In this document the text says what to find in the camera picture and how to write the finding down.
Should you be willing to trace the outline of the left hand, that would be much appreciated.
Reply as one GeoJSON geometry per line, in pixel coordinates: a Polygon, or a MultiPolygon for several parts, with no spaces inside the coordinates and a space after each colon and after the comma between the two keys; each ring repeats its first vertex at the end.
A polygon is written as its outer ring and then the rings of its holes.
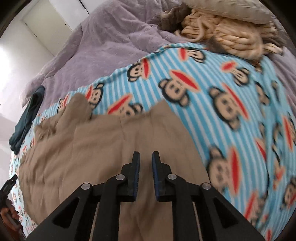
{"type": "Polygon", "coordinates": [[[11,229],[19,226],[19,215],[13,206],[11,206],[10,208],[3,207],[1,209],[1,218],[4,224],[11,229]]]}

